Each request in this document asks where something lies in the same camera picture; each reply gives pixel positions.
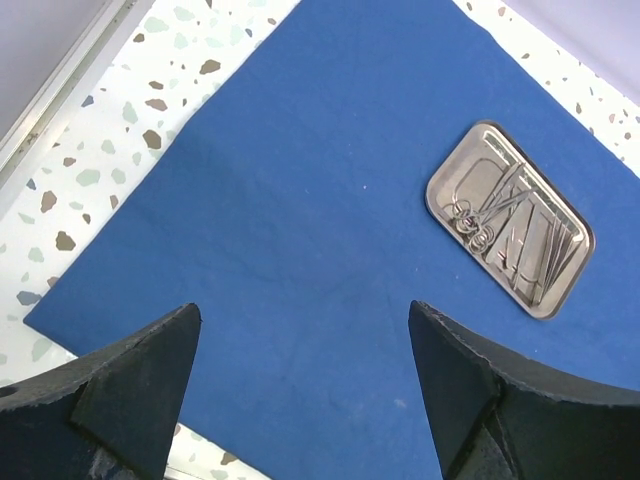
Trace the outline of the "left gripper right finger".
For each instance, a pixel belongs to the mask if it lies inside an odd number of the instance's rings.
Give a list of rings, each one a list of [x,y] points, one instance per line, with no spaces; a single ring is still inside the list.
[[[408,325],[443,478],[638,478],[638,392],[529,359],[424,302]]]

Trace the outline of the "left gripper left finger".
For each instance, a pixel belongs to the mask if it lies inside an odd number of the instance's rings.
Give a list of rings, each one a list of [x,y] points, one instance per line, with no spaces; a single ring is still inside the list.
[[[161,479],[201,330],[186,304],[1,389],[4,479]]]

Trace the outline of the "steel ring-handled forceps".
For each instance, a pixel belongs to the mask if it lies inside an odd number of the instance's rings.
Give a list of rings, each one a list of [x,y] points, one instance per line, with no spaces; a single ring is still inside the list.
[[[459,199],[456,193],[452,195],[451,224],[466,238],[466,245],[473,254],[485,253],[494,242],[496,233],[491,221],[504,211],[512,215],[528,195],[527,192],[513,193],[523,171],[522,163],[510,166],[480,207],[473,207],[470,200]]]

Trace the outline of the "steel pointed tweezers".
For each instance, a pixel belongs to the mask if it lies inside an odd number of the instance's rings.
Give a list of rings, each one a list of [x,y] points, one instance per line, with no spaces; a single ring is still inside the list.
[[[549,226],[547,229],[547,233],[545,236],[544,251],[543,251],[543,255],[540,262],[538,280],[537,280],[536,287],[534,290],[534,295],[533,295],[534,306],[538,306],[541,303],[541,300],[544,296],[545,284],[546,284],[547,274],[549,270],[549,264],[551,261],[551,254],[552,254],[552,250],[554,248],[554,243],[555,243],[555,234],[556,234],[556,231],[559,229],[560,225],[561,225],[561,222],[558,216],[555,216],[553,218],[553,221],[549,223]]]
[[[547,294],[548,290],[557,279],[565,257],[569,253],[569,250],[573,244],[574,229],[566,220],[560,220],[560,222],[561,225],[555,234],[555,243],[551,254],[551,261],[549,264],[544,296]]]

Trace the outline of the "steel instrument tray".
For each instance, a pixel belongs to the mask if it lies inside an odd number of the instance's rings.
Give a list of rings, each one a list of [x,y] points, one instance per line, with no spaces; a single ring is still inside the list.
[[[466,245],[466,238],[451,224],[452,195],[456,193],[459,199],[470,200],[473,207],[480,207],[502,174],[517,163],[525,165],[525,172],[520,175],[514,193],[534,187],[537,191],[522,201],[512,215],[504,211],[492,220],[491,226],[496,233],[494,242],[485,253],[473,254]],[[595,250],[595,236],[584,217],[508,133],[493,121],[479,121],[464,134],[428,181],[424,199],[433,218],[521,308],[537,320],[549,320],[559,312]],[[533,244],[521,269],[518,289],[512,291],[509,286],[511,272],[504,271],[507,236],[511,228],[515,227],[518,238],[516,250],[519,250],[527,217],[534,205],[539,208],[539,216],[533,230]],[[566,220],[574,229],[573,244],[557,279],[541,303],[534,306],[533,295],[545,236],[549,223],[555,216]]]

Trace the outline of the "blue surgical cloth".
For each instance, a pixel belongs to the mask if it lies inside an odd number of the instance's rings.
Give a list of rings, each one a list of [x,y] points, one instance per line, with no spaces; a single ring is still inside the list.
[[[499,124],[595,250],[531,317],[425,188]],[[639,391],[639,181],[450,1],[304,1],[189,120],[27,317],[76,354],[185,303],[182,421],[275,479],[442,479],[412,302],[554,369]]]

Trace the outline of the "steel surgical scissors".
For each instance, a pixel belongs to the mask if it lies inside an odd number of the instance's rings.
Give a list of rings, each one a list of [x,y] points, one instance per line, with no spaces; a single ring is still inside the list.
[[[452,204],[452,225],[463,235],[480,234],[484,226],[504,210],[515,209],[537,188],[529,188],[514,193],[520,175],[525,172],[525,165],[511,165],[500,177],[480,207],[473,207],[470,200],[454,197]]]

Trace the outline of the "aluminium mounting rail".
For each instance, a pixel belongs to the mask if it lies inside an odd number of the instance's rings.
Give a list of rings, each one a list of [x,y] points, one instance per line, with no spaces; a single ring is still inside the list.
[[[1,4],[1,203],[10,204],[152,4]]]

